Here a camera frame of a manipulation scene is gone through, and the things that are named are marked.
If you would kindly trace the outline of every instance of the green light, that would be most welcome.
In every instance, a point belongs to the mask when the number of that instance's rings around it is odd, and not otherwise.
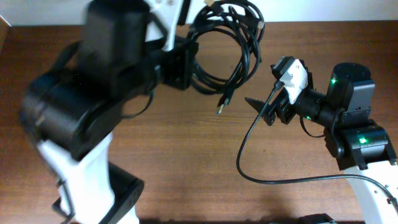
[[[367,143],[367,141],[368,141],[368,140],[366,140],[366,138],[360,138],[360,139],[359,139],[359,142],[360,142],[361,144]]]

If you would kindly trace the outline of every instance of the white wall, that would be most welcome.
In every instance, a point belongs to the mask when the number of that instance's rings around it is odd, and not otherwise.
[[[204,6],[192,0],[191,22]],[[82,24],[90,0],[0,0],[0,15],[13,26]],[[367,21],[398,19],[398,0],[251,0],[266,21]]]

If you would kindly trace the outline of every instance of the wooden table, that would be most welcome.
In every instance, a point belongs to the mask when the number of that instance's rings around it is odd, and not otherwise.
[[[18,122],[27,85],[50,68],[56,55],[79,39],[80,27],[13,27],[0,56],[0,222],[59,223],[50,206],[58,198],[55,177],[25,140]],[[186,34],[186,28],[179,30]],[[398,22],[299,22],[266,24],[263,63],[223,114],[219,96],[193,88],[156,89],[152,106],[114,130],[109,160],[145,180],[137,203],[143,219],[232,221],[297,218],[327,213],[336,220],[362,220],[345,180],[264,186],[244,180],[236,154],[256,112],[244,97],[265,100],[274,77],[269,65],[283,55],[305,60],[316,89],[326,92],[333,67],[358,62],[372,71],[376,91],[371,117],[398,147]],[[227,36],[200,39],[198,61],[209,72],[228,77],[240,58]],[[126,105],[139,111],[147,98]],[[308,123],[311,133],[322,128]],[[298,118],[285,126],[260,122],[247,144],[242,168],[261,179],[339,174],[324,140],[312,139]]]

